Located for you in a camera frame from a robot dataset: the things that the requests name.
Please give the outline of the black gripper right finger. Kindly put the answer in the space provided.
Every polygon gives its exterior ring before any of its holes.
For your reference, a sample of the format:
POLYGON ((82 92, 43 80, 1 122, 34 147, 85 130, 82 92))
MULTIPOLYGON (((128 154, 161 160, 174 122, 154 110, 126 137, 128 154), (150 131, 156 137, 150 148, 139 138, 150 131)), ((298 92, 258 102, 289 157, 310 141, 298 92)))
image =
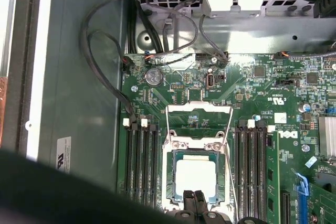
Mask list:
POLYGON ((196 191, 196 216, 198 223, 225 224, 232 223, 230 218, 218 211, 208 209, 205 196, 201 190, 196 191))

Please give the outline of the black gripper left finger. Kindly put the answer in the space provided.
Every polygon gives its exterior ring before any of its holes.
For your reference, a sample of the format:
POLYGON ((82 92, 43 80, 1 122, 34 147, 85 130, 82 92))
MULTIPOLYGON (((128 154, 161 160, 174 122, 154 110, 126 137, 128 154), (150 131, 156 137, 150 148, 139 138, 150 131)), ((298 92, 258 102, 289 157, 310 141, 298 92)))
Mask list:
POLYGON ((165 214, 184 223, 196 223, 196 202, 194 192, 191 190, 185 190, 183 192, 182 210, 175 209, 167 211, 165 214))

